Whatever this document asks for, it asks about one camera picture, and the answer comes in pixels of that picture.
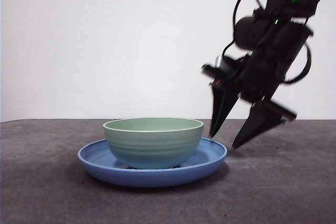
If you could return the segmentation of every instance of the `table surface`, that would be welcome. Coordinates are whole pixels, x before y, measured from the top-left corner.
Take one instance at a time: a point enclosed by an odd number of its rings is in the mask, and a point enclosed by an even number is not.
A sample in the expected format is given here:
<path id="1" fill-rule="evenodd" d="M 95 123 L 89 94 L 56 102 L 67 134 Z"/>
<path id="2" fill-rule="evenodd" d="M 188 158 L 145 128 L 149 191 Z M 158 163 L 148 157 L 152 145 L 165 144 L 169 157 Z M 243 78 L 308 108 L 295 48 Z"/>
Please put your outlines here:
<path id="1" fill-rule="evenodd" d="M 77 151 L 103 139 L 106 121 L 2 123 L 2 223 L 336 223 L 336 121 L 281 125 L 229 150 L 209 177 L 156 189 L 84 171 Z M 227 120 L 214 140 L 230 147 L 243 122 Z"/>

